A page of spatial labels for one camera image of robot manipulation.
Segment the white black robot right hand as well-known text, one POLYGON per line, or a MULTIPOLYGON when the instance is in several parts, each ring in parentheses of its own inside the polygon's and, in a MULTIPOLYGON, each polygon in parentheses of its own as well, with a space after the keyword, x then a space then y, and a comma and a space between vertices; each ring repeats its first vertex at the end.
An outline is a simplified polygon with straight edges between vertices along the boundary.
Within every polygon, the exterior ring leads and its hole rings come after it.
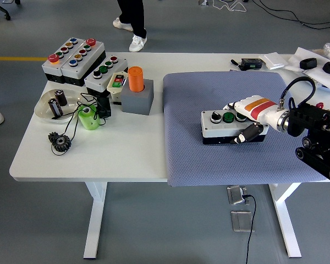
POLYGON ((223 107, 223 110, 226 109, 233 109, 253 121, 253 124, 231 140, 230 144, 252 141, 263 132, 266 124, 279 132, 286 130, 285 127, 287 125, 285 125, 285 122, 288 120, 289 111, 268 98, 253 95, 243 100, 227 104, 223 107))

